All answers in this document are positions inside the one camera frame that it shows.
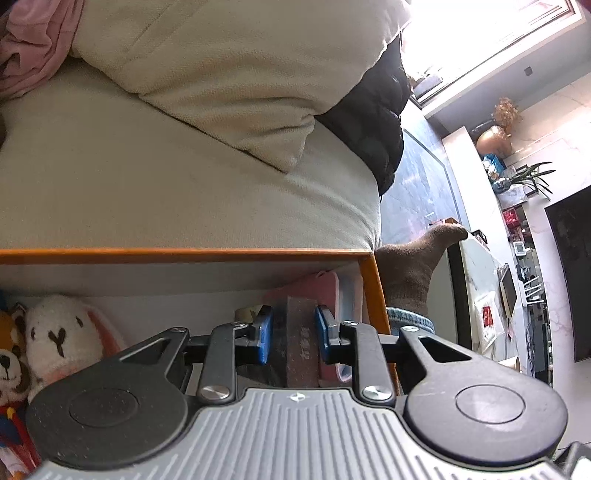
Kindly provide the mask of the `pink case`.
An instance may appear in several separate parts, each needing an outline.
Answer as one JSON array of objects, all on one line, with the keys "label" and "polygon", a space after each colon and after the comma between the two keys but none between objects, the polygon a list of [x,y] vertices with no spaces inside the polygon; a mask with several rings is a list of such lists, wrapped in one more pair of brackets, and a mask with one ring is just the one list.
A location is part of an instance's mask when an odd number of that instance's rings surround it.
[{"label": "pink case", "polygon": [[311,274],[270,290],[263,302],[273,306],[273,350],[269,364],[287,388],[345,386],[352,368],[337,362],[339,277]]}]

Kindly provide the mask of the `dark purple card box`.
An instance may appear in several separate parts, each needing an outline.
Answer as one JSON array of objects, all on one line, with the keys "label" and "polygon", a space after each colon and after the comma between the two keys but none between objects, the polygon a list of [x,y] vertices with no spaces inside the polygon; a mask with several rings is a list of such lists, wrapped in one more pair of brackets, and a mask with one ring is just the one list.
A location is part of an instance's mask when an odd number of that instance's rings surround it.
[{"label": "dark purple card box", "polygon": [[273,305],[273,344],[267,363],[271,385],[287,388],[320,385],[315,309],[315,300],[293,296]]}]

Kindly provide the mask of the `white crochet bunny toy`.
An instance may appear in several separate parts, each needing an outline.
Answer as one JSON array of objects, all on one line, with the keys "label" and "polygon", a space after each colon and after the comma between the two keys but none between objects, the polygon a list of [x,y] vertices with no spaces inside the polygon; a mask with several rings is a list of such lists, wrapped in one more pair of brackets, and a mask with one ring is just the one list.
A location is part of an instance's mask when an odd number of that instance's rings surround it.
[{"label": "white crochet bunny toy", "polygon": [[126,348],[97,308],[74,297],[43,298],[26,313],[25,325],[32,376],[29,400],[48,385]]}]

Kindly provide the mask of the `red panda plush toy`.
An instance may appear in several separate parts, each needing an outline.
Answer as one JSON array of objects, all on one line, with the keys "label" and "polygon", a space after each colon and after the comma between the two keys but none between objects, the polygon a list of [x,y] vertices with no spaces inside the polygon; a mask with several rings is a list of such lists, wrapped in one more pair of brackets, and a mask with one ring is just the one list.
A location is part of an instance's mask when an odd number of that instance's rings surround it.
[{"label": "red panda plush toy", "polygon": [[25,314],[21,304],[1,311],[1,464],[7,479],[24,479],[40,463],[25,424],[32,384]]}]

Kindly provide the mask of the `orange cardboard box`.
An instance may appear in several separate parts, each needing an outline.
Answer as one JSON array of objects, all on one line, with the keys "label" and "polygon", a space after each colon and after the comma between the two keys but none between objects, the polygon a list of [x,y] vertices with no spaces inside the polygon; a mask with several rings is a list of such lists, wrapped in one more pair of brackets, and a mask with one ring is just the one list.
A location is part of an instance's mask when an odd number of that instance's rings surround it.
[{"label": "orange cardboard box", "polygon": [[[376,261],[363,250],[8,249],[1,254],[1,311],[26,313],[64,295],[97,308],[126,347],[171,327],[194,335],[252,322],[270,290],[321,272],[339,277],[338,321],[390,329]],[[239,370],[245,385],[271,385],[270,367]]]}]

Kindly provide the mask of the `marble coffee table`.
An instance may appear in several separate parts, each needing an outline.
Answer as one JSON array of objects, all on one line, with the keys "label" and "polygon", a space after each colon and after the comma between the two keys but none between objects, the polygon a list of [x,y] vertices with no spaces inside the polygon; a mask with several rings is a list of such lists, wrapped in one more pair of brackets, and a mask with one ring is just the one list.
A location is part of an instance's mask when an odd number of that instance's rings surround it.
[{"label": "marble coffee table", "polygon": [[507,263],[477,237],[448,248],[457,343],[527,374],[530,360],[525,311]]}]

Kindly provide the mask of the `black jacket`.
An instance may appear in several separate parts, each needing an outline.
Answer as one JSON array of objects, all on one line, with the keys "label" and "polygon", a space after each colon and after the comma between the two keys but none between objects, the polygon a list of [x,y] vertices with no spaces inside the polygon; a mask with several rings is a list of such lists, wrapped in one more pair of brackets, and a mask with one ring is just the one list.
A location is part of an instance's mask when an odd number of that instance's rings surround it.
[{"label": "black jacket", "polygon": [[380,195],[394,184],[403,157],[401,115],[412,95],[401,43],[402,37],[397,36],[358,85],[328,112],[315,117],[363,160]]}]

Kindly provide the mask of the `beige sofa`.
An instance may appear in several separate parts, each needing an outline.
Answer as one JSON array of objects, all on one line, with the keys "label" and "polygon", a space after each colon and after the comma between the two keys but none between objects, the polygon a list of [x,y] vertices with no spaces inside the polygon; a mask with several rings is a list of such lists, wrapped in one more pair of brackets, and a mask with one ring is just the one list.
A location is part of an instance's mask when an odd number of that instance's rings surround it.
[{"label": "beige sofa", "polygon": [[70,60],[5,102],[1,245],[376,248],[365,163],[322,126],[289,173],[185,125]]}]

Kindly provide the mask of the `copper vase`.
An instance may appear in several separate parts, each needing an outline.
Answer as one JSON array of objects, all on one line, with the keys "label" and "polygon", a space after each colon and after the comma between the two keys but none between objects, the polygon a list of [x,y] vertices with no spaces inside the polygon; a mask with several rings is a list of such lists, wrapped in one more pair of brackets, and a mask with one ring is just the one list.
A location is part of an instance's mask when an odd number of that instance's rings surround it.
[{"label": "copper vase", "polygon": [[497,125],[491,126],[479,136],[476,149],[481,156],[494,154],[500,159],[507,158],[513,153],[510,136]]}]

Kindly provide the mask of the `cream cushion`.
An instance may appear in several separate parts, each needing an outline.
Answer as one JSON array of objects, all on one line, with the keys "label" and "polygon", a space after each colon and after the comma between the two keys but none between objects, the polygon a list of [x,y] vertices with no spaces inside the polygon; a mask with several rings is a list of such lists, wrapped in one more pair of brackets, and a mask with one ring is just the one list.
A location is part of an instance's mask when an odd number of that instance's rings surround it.
[{"label": "cream cushion", "polygon": [[405,1],[88,1],[73,53],[128,93],[281,172],[315,120],[368,103]]}]

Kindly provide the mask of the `potted green plant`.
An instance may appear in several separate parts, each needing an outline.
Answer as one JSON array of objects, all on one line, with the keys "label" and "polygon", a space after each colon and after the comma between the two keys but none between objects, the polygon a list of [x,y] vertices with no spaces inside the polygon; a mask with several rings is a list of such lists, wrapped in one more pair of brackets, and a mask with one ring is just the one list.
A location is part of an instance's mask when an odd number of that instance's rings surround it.
[{"label": "potted green plant", "polygon": [[518,168],[507,168],[500,179],[509,186],[523,186],[527,196],[539,194],[546,200],[549,200],[553,192],[550,189],[547,177],[555,172],[556,170],[552,167],[552,162],[545,161],[523,165]]}]

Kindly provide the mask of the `television screen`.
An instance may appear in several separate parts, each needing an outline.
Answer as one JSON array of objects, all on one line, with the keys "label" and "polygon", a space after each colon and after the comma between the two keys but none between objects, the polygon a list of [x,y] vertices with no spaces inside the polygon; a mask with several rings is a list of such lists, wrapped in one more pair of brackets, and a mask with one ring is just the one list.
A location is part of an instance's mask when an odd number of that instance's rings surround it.
[{"label": "television screen", "polygon": [[568,294],[574,361],[590,358],[591,191],[586,187],[546,209]]}]

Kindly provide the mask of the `pink cloth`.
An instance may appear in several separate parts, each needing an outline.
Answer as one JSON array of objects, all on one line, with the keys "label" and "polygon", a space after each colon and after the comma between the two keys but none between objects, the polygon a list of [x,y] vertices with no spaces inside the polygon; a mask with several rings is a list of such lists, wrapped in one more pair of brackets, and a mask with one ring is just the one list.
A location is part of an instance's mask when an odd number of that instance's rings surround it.
[{"label": "pink cloth", "polygon": [[68,56],[84,3],[16,1],[1,16],[1,98],[49,80]]}]

